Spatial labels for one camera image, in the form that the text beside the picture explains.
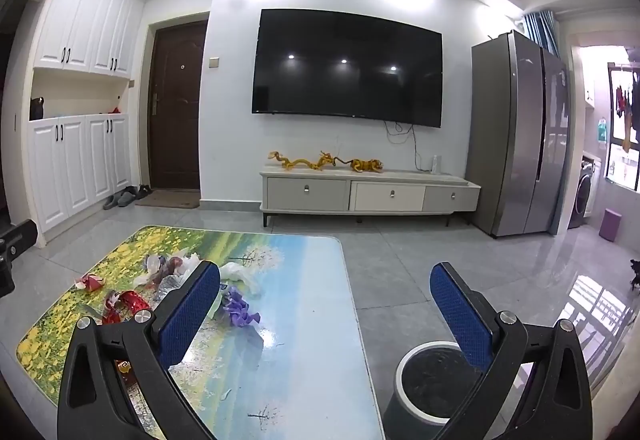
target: white drawer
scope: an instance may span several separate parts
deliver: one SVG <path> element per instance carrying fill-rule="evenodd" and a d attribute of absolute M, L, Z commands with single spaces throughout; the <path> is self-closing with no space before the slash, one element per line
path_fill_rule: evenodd
<path fill-rule="evenodd" d="M 424 185 L 351 182 L 351 198 L 351 208 L 355 211 L 419 213 L 424 201 Z"/>
<path fill-rule="evenodd" d="M 449 214 L 455 211 L 474 211 L 478 205 L 480 187 L 445 187 L 427 185 L 424 192 L 424 213 Z"/>
<path fill-rule="evenodd" d="M 267 210 L 346 211 L 348 200 L 348 182 L 345 180 L 267 179 Z"/>

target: blue gripper pad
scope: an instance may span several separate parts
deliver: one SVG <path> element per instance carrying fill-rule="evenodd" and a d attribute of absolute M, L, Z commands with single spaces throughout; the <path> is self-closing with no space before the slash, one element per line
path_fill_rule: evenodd
<path fill-rule="evenodd" d="M 184 354 L 204 321 L 219 290 L 220 271 L 215 264 L 210 263 L 209 267 L 177 304 L 174 312 L 158 333 L 156 356 L 160 366 L 165 370 L 169 366 L 182 362 Z"/>
<path fill-rule="evenodd" d="M 456 338 L 466 362 L 484 373 L 493 360 L 490 331 L 440 263 L 431 270 L 429 285 L 431 295 Z"/>

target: curtain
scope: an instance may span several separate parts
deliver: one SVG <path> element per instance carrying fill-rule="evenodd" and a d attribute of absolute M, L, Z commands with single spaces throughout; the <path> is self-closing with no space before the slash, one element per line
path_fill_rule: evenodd
<path fill-rule="evenodd" d="M 523 22 L 529 39 L 537 42 L 550 53 L 559 56 L 554 14 L 551 10 L 526 14 Z"/>

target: gray slipper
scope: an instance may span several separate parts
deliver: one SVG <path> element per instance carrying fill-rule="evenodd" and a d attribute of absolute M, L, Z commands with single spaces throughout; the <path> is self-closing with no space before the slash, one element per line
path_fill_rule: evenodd
<path fill-rule="evenodd" d="M 118 200 L 118 206 L 126 207 L 135 199 L 136 199 L 135 195 L 132 195 L 129 191 L 124 191 L 120 199 Z"/>
<path fill-rule="evenodd" d="M 120 200 L 121 195 L 122 195 L 122 192 L 111 195 L 109 198 L 107 198 L 107 201 L 104 202 L 104 205 L 102 206 L 102 208 L 105 211 L 108 211 L 109 209 L 112 209 L 113 207 L 115 207 L 118 204 L 118 201 Z"/>

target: dog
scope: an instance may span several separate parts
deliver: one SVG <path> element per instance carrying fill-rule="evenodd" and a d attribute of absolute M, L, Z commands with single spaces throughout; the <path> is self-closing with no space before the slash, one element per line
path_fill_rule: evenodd
<path fill-rule="evenodd" d="M 632 259 L 631 269 L 636 274 L 636 277 L 631 280 L 631 291 L 633 291 L 636 288 L 636 285 L 640 286 L 640 261 Z"/>

